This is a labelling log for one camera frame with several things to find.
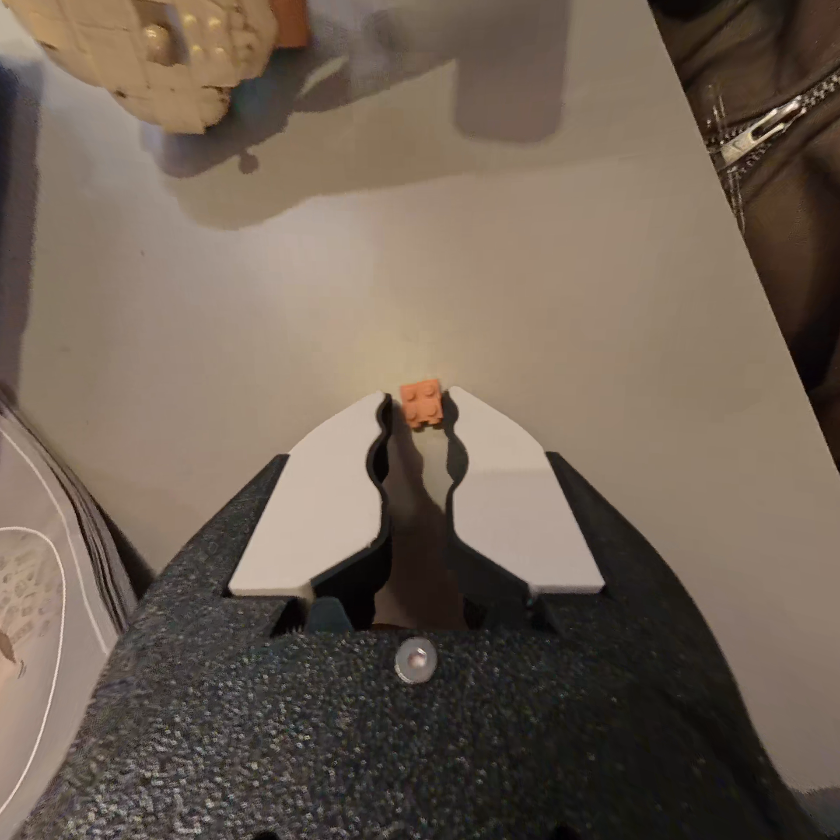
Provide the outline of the tan brown brick toy figure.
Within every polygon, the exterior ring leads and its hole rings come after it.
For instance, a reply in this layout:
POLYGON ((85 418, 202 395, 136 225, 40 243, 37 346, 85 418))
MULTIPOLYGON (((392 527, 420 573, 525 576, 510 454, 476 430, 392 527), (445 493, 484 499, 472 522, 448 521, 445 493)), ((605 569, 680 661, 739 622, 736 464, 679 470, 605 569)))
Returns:
POLYGON ((202 134, 279 49, 310 40, 306 1, 5 1, 58 68, 136 119, 202 134))

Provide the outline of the small orange brick assembly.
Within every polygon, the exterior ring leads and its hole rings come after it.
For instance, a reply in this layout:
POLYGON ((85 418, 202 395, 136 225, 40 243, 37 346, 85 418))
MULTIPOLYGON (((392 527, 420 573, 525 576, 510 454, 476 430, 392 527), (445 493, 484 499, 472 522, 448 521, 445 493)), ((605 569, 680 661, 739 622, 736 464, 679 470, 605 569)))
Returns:
POLYGON ((411 431, 442 426, 444 406, 439 379, 402 384, 399 397, 402 416, 411 431))

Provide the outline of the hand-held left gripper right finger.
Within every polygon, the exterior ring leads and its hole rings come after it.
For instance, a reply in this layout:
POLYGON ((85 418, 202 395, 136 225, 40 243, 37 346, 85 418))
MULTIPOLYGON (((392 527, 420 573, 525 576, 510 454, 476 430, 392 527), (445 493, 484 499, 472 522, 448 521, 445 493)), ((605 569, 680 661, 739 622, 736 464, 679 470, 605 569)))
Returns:
POLYGON ((460 386, 445 401, 451 558, 464 595, 592 595, 604 579, 548 453, 460 386))

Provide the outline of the grey desk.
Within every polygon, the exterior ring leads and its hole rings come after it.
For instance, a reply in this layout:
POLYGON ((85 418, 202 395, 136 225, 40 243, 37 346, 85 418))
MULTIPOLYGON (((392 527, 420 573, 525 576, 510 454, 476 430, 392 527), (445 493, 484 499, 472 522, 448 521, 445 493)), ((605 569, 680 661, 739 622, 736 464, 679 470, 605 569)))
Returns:
POLYGON ((192 176, 2 8, 2 379, 155 570, 274 454, 437 377, 695 598, 785 781, 838 785, 838 474, 645 2, 574 2, 192 176))

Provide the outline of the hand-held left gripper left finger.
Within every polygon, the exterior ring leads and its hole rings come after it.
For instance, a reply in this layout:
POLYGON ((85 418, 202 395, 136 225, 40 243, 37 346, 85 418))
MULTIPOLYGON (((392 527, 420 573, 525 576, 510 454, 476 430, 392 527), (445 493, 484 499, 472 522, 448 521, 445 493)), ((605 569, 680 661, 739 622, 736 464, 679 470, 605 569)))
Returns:
POLYGON ((385 535, 382 478, 391 397, 376 391, 294 445, 228 583, 235 596, 302 596, 385 535))

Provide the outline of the grey instruction booklet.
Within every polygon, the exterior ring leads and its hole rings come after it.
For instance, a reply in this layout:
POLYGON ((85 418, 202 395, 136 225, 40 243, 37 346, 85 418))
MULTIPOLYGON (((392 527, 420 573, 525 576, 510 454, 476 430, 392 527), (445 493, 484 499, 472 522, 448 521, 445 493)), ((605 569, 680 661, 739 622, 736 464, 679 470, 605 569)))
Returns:
POLYGON ((2 397, 2 839, 63 763, 137 605, 97 503, 2 397))

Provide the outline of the person's brown jacket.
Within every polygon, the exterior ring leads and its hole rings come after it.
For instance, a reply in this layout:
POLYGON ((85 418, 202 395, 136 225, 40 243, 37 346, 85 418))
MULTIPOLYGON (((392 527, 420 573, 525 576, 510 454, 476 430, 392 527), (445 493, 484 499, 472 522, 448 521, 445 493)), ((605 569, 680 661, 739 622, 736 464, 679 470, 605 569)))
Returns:
POLYGON ((650 2, 835 466, 839 2, 650 2))

